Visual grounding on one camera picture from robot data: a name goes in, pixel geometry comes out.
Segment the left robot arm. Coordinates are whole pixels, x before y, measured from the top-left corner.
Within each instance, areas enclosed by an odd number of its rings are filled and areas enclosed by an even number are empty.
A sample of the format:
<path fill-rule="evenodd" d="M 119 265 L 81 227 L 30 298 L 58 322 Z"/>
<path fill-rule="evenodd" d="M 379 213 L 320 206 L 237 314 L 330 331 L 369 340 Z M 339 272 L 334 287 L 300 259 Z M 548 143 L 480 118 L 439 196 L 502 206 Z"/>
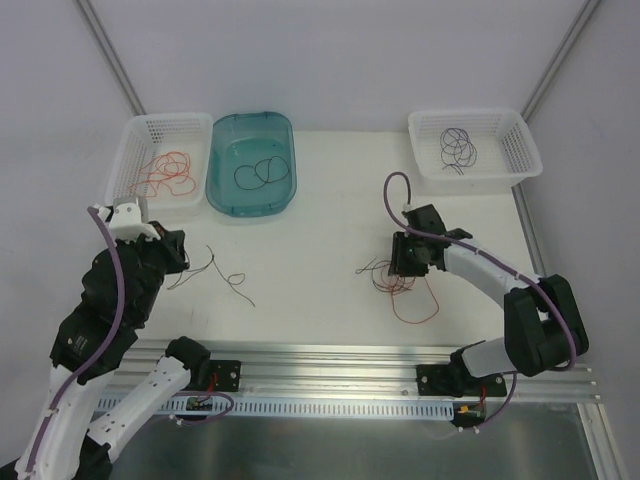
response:
<path fill-rule="evenodd" d="M 82 278 L 79 304 L 59 326 L 45 404 L 24 453 L 2 466 L 4 479 L 105 479 L 160 406 L 186 388 L 207 387 L 210 352 L 182 336 L 114 409 L 96 414 L 166 276 L 189 266 L 181 230 L 148 220 L 98 227 L 107 247 Z"/>

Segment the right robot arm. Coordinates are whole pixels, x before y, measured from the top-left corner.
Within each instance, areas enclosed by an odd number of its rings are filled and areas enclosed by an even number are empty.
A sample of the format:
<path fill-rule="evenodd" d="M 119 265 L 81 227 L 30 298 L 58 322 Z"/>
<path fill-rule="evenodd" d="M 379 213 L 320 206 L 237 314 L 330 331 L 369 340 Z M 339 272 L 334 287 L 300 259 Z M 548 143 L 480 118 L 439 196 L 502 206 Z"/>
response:
<path fill-rule="evenodd" d="M 392 240 L 389 272 L 457 276 L 503 311 L 503 334 L 462 347 L 446 364 L 420 365 L 418 387 L 428 396 L 474 395 L 505 373 L 534 377 L 570 369 L 590 347 L 571 285 L 560 275 L 530 276 L 487 251 L 467 231 L 446 228 L 432 205 L 403 211 L 405 230 Z"/>

